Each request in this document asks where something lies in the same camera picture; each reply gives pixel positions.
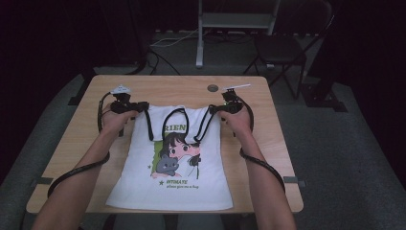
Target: chair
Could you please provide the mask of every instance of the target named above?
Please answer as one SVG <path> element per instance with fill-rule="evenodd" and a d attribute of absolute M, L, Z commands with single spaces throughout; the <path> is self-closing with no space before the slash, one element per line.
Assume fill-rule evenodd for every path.
<path fill-rule="evenodd" d="M 280 27 L 276 28 L 274 33 L 271 35 L 260 34 L 255 37 L 254 44 L 258 55 L 245 69 L 244 74 L 254 65 L 259 75 L 258 59 L 265 64 L 281 65 L 282 71 L 268 84 L 271 86 L 283 77 L 293 97 L 298 99 L 307 60 L 305 53 L 326 34 L 332 18 L 332 8 L 326 0 L 305 0 L 284 22 L 278 21 L 280 19 L 278 16 L 276 23 Z M 302 48 L 297 38 L 305 35 L 311 35 L 313 38 Z M 293 65 L 301 66 L 296 91 L 293 90 L 285 74 Z"/>

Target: table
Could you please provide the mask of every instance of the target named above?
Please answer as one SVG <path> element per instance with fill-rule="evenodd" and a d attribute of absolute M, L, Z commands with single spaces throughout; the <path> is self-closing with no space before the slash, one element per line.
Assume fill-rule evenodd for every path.
<path fill-rule="evenodd" d="M 272 96 L 263 77 L 235 76 L 96 76 L 92 79 L 66 128 L 43 178 L 57 179 L 72 170 L 99 134 L 97 110 L 99 100 L 110 90 L 122 84 L 131 89 L 132 102 L 149 102 L 153 105 L 183 104 L 198 108 L 209 104 L 223 104 L 223 87 L 251 84 L 236 88 L 237 94 L 253 109 L 255 114 L 254 136 L 267 161 L 282 176 L 295 176 L 283 139 Z M 208 86 L 215 84 L 220 90 L 210 92 Z M 105 103 L 113 102 L 107 97 Z M 88 213 L 171 213 L 150 210 L 128 210 L 105 205 L 112 188 L 120 178 L 128 153 L 133 121 L 124 128 L 124 136 L 113 144 L 110 160 L 101 168 L 95 191 L 87 208 Z M 239 142 L 225 123 L 221 124 L 221 156 L 231 190 L 234 207 L 217 213 L 252 213 L 248 176 L 245 160 L 239 152 Z M 29 213 L 38 213 L 47 199 L 49 184 L 37 184 L 27 204 Z M 297 183 L 285 183 L 286 196 L 292 212 L 300 212 L 303 201 Z"/>
<path fill-rule="evenodd" d="M 203 12 L 203 0 L 198 2 L 198 39 L 196 67 L 203 67 L 203 28 L 248 28 L 248 29 L 266 29 L 267 34 L 271 35 L 281 0 L 275 1 L 272 12 L 269 13 L 222 13 L 222 12 Z"/>

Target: hand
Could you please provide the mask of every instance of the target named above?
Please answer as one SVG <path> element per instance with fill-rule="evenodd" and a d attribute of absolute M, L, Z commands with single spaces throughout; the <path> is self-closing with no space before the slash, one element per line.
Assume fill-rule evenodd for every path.
<path fill-rule="evenodd" d="M 125 123 L 131 117 L 136 117 L 138 115 L 137 111 L 131 110 L 125 113 L 117 114 L 110 110 L 110 103 L 102 111 L 102 130 L 112 131 L 119 133 L 123 129 Z"/>
<path fill-rule="evenodd" d="M 219 111 L 218 115 L 227 121 L 227 125 L 235 134 L 250 132 L 250 114 L 244 106 L 238 113 L 232 114 L 226 111 Z"/>

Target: dark background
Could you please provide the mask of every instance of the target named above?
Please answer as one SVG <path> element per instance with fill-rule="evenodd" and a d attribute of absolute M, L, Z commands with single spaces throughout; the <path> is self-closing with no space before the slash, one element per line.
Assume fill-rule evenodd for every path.
<path fill-rule="evenodd" d="M 123 57 L 118 52 L 117 37 L 109 32 L 101 2 L 0 2 L 2 181 L 42 111 L 67 82 L 80 73 L 90 80 L 95 66 L 128 64 L 143 57 L 140 47 L 136 57 Z M 265 6 L 267 2 L 249 4 Z M 131 3 L 136 6 L 134 11 L 143 16 L 140 20 L 152 21 L 135 25 L 135 30 L 146 25 L 161 32 L 197 28 L 197 0 Z M 338 12 L 309 75 L 333 78 L 352 88 L 367 123 L 405 187 L 406 6 L 399 1 L 377 0 L 331 3 Z M 214 11 L 216 6 L 215 1 L 207 1 L 205 10 Z M 253 11 L 239 2 L 224 11 L 227 9 Z"/>

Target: cartoon character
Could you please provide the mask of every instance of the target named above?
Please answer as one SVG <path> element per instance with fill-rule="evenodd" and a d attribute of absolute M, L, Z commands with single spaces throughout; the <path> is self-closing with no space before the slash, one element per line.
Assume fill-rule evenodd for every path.
<path fill-rule="evenodd" d="M 192 176 L 198 178 L 199 169 L 198 165 L 200 159 L 199 143 L 187 144 L 185 142 L 185 133 L 172 132 L 165 137 L 162 149 L 159 151 L 159 156 L 164 158 L 176 158 L 179 167 L 175 170 L 176 176 Z M 154 172 L 152 176 L 167 176 L 158 171 Z"/>
<path fill-rule="evenodd" d="M 174 176 L 178 168 L 179 164 L 177 158 L 170 158 L 167 155 L 163 155 L 156 165 L 156 172 Z"/>

